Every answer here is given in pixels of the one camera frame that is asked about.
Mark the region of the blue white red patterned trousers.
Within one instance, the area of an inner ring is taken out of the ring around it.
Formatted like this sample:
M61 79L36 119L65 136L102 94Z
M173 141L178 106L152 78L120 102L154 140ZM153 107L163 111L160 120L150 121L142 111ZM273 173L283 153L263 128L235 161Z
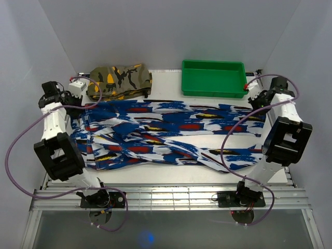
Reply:
M180 136L260 137L265 116L250 108L183 101L116 100L88 107L71 119L71 138L87 167L110 171L133 164L199 165L220 173L240 170L262 158L257 146L206 148L177 141Z

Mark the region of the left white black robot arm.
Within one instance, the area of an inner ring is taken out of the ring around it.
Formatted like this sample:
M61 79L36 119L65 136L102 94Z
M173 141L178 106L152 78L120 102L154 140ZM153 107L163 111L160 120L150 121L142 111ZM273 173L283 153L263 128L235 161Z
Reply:
M52 180L69 182L80 188L77 193L89 205L100 208L110 203L110 195L104 184L86 168L77 145L66 130L66 119L77 118L82 112L83 94L89 79L74 77L68 90L60 89L60 83L48 81L42 84L44 95L38 107L45 116L43 135L34 144L34 151Z

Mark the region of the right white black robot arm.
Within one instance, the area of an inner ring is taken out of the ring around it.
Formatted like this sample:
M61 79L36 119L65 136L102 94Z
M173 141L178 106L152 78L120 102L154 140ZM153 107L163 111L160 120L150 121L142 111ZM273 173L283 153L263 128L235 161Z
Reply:
M234 199L240 206L262 199L263 186L283 167L300 160L312 133L312 126L303 122L297 113L295 94L288 89L285 77L274 77L269 90L261 90L256 82L249 84L247 90L253 110L259 115L272 113L275 121L273 125L263 127L262 158L237 184Z

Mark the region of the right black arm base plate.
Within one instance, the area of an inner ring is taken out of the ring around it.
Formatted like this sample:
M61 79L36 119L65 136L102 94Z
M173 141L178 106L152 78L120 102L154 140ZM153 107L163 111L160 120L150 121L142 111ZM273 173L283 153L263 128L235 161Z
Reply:
M250 208L252 205L253 207L262 208L266 206L263 195L255 202L237 196L236 191L217 192L217 202L219 208Z

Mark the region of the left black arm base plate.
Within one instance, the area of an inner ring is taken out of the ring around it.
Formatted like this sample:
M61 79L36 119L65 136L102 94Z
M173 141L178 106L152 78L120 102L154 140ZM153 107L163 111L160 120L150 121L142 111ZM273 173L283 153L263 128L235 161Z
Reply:
M118 191L106 193L96 193L93 197L81 197L81 208L87 209L106 209L106 208L125 208L126 203L123 195Z

